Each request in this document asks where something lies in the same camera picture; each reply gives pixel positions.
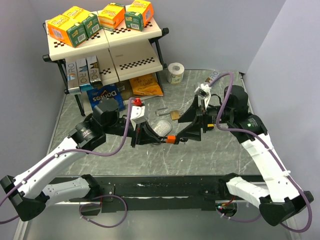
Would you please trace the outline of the orange black padlock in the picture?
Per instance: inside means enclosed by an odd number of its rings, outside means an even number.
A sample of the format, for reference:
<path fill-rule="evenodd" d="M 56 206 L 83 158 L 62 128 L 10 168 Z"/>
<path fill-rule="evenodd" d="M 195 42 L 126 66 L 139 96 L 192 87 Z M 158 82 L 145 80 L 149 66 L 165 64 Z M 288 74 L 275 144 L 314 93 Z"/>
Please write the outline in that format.
<path fill-rule="evenodd" d="M 159 138 L 159 142 L 154 143 L 154 145 L 160 144 L 172 144 L 178 145 L 179 143 L 186 143 L 188 141 L 185 137 L 179 137 L 177 135 L 168 135 L 168 136 L 161 136 Z"/>

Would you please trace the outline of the yellow padlock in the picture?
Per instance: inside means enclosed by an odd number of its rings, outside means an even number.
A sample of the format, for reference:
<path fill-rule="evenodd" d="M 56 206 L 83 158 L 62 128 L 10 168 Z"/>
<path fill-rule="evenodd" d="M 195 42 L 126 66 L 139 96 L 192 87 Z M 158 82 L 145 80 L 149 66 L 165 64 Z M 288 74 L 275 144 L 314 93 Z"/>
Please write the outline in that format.
<path fill-rule="evenodd" d="M 215 125 L 213 123 L 208 123 L 206 125 L 206 131 L 212 131 L 215 128 Z"/>

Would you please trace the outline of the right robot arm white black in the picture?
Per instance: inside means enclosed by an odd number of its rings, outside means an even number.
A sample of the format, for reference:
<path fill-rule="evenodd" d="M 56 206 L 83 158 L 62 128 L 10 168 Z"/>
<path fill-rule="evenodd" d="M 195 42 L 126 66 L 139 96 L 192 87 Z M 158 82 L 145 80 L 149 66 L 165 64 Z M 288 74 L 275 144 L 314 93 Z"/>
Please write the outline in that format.
<path fill-rule="evenodd" d="M 292 179 L 276 153 L 262 120 L 249 111 L 248 94 L 244 88 L 226 87 L 224 98 L 218 106 L 209 104 L 213 93 L 206 84 L 194 91 L 189 109 L 179 118 L 179 123 L 189 125 L 181 130 L 175 144 L 188 140 L 200 141 L 202 133 L 227 124 L 231 132 L 248 152 L 258 168 L 265 188 L 244 180 L 235 173 L 219 180 L 218 193 L 223 199 L 240 197 L 259 209 L 260 215 L 271 226 L 277 226 L 307 209 L 309 226 L 312 221 L 310 203 L 314 200 L 310 191 L 303 191 Z"/>

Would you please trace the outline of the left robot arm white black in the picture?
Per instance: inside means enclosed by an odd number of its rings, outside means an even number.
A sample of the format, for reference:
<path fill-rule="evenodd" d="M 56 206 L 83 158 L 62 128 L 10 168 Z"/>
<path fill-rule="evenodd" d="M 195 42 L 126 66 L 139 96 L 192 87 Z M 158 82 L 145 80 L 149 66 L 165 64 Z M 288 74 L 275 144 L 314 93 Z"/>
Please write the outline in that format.
<path fill-rule="evenodd" d="M 138 99 L 131 97 L 127 114 L 120 117 L 118 102 L 106 98 L 37 164 L 15 177 L 3 177 L 0 185 L 6 193 L 5 198 L 10 200 L 17 217 L 24 222 L 59 202 L 72 199 L 93 201 L 102 191 L 90 174 L 59 184 L 51 184 L 51 181 L 85 155 L 110 157 L 117 154 L 127 138 L 131 138 L 132 147 L 165 141 L 149 125 L 146 106 Z"/>

